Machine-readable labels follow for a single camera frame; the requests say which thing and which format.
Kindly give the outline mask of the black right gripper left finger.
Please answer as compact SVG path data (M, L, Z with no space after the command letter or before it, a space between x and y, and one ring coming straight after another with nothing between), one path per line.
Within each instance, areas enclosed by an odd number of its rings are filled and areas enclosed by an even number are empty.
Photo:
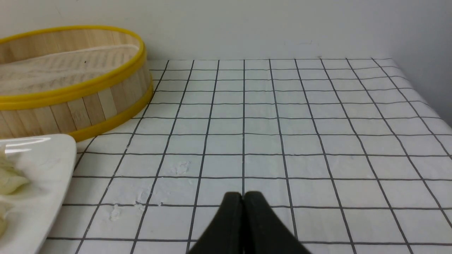
M190 254L242 254L242 195L225 193L212 221L202 233Z

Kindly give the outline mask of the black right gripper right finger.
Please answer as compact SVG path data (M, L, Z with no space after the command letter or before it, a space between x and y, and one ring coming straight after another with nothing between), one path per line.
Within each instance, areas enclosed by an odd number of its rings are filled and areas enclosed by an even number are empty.
M309 254L281 222L261 192L244 195L245 254Z

